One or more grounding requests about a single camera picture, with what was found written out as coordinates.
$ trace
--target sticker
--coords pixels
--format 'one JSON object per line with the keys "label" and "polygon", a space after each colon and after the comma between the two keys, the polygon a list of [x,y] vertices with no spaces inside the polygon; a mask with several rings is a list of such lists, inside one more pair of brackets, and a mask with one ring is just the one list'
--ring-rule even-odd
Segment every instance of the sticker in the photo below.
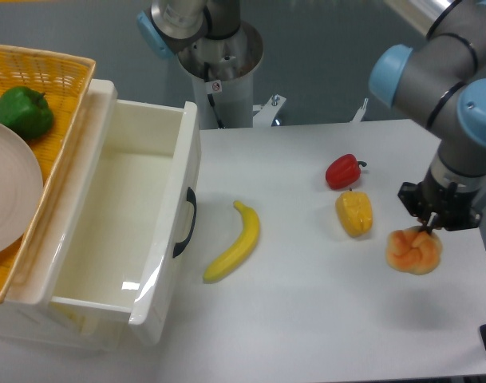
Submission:
{"label": "sticker", "polygon": [[205,83],[207,94],[221,93],[223,91],[220,80],[209,81]]}

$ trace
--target black handle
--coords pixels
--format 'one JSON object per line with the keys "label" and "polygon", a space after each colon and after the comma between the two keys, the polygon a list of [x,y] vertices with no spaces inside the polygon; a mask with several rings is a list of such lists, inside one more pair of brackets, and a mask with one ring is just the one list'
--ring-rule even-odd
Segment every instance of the black handle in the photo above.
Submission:
{"label": "black handle", "polygon": [[193,189],[188,188],[188,192],[186,193],[186,200],[193,205],[193,219],[192,219],[192,227],[189,229],[188,237],[182,242],[176,243],[173,247],[173,258],[178,257],[182,254],[186,246],[188,245],[189,241],[192,240],[193,230],[195,229],[195,222],[196,222],[196,196]]}

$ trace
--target gray floor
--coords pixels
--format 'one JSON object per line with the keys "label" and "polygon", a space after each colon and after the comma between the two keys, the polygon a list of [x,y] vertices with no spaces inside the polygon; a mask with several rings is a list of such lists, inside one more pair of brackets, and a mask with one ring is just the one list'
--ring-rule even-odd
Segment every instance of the gray floor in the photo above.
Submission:
{"label": "gray floor", "polygon": [[[91,57],[96,78],[113,81],[119,98],[182,106],[192,88],[176,60],[145,45],[136,15],[151,0],[64,0],[0,4],[0,44]],[[241,0],[243,19],[262,34],[264,61],[255,74],[255,103],[287,98],[285,124],[350,120],[369,97],[369,120],[403,118],[370,96],[367,81],[381,54],[425,43],[378,0]],[[486,69],[479,77],[486,77]],[[486,246],[486,209],[481,232]]]}

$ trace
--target white plate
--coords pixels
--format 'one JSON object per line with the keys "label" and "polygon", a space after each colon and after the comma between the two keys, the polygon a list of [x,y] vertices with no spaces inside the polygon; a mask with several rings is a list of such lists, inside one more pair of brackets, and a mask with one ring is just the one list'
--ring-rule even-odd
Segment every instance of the white plate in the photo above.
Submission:
{"label": "white plate", "polygon": [[0,251],[25,232],[42,189],[34,153],[21,137],[0,124]]}

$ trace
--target yellow bell pepper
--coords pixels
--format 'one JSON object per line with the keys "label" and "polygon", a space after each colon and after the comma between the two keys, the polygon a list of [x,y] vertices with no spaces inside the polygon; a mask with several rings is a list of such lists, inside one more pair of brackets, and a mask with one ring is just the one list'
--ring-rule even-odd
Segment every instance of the yellow bell pepper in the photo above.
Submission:
{"label": "yellow bell pepper", "polygon": [[342,227],[351,237],[365,234],[372,227],[372,205],[363,191],[344,191],[335,207]]}

